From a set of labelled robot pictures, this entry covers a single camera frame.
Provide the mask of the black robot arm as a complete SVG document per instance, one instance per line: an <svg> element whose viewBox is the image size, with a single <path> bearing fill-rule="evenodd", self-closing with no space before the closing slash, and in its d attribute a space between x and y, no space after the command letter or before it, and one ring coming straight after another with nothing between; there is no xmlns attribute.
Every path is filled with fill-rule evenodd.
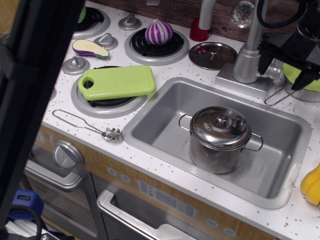
<svg viewBox="0 0 320 240"><path fill-rule="evenodd" d="M265 33L259 45L257 70L263 75L274 59L301 70L291 89L299 91L320 78L320 2L299 0L296 14L283 22L265 22L262 12L265 2L257 4L256 16L266 28L276 29L296 22L291 34Z"/></svg>

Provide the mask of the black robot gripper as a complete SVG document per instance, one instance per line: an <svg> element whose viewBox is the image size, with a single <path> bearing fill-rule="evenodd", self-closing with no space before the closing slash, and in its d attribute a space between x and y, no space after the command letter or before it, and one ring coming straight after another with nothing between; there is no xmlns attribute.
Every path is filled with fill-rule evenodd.
<svg viewBox="0 0 320 240"><path fill-rule="evenodd" d="M298 32L264 33L259 45L259 54L257 70L261 75L265 74L273 59L300 69L291 87L294 91L301 90L320 78L320 47L315 40Z"/></svg>

